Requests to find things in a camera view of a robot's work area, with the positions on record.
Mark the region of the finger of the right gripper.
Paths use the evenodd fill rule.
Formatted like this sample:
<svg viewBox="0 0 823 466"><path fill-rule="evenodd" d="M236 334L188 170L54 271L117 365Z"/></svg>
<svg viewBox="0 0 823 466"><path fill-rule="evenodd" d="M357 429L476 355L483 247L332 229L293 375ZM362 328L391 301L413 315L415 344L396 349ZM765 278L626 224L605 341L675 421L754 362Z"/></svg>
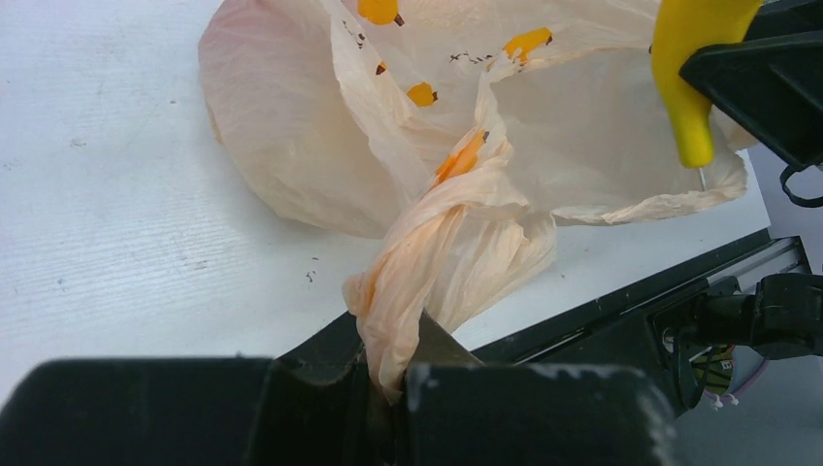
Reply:
<svg viewBox="0 0 823 466"><path fill-rule="evenodd" d="M700 51L711 103L797 171L822 162L822 1L761 7L743 41Z"/></svg>

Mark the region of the orange plastic bag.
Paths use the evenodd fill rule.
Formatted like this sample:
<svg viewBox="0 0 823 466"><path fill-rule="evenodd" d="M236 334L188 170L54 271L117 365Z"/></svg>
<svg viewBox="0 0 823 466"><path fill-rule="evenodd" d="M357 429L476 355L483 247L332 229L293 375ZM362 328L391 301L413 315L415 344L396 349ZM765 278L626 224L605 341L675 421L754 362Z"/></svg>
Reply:
<svg viewBox="0 0 823 466"><path fill-rule="evenodd" d="M742 197L723 114L680 164L655 1L225 1L198 44L216 139L279 216L381 240L344 283L390 402L429 315L454 331L553 260L566 225Z"/></svg>

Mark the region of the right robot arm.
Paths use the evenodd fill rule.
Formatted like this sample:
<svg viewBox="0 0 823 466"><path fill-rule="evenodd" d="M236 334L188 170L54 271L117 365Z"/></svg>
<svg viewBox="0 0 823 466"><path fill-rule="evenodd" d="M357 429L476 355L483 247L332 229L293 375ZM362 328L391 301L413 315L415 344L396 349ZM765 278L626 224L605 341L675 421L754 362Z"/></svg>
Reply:
<svg viewBox="0 0 823 466"><path fill-rule="evenodd" d="M781 184L821 164L820 2L665 1L651 65L685 167L711 162L712 109L784 162ZM692 338L747 346L773 360L818 355L822 279L776 274L751 295L707 298L695 311Z"/></svg>

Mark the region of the yellow fake banana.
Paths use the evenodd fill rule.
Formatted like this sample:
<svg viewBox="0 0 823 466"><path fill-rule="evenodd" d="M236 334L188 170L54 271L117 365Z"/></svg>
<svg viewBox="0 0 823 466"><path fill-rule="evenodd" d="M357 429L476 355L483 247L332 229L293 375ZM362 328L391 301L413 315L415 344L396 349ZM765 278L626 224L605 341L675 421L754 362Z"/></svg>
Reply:
<svg viewBox="0 0 823 466"><path fill-rule="evenodd" d="M665 0L659 5L651 73L685 168L702 169L715 155L709 125L712 103L688 67L706 48L741 43L762 6L754 0Z"/></svg>

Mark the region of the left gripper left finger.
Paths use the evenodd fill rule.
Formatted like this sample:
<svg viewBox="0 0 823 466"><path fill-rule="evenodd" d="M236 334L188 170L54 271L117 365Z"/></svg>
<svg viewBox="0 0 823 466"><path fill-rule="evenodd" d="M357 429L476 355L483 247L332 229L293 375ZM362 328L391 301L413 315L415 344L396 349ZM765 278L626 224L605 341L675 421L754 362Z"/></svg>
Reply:
<svg viewBox="0 0 823 466"><path fill-rule="evenodd" d="M351 315L276 358L55 359L1 411L5 465L376 465Z"/></svg>

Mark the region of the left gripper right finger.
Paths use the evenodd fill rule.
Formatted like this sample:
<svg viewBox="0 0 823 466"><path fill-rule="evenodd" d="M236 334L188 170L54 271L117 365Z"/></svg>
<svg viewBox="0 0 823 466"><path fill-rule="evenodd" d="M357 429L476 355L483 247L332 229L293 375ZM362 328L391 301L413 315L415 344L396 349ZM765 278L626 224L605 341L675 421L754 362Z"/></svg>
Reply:
<svg viewBox="0 0 823 466"><path fill-rule="evenodd" d="M678 465L675 416L639 369L486 364L429 316L398 408L402 465Z"/></svg>

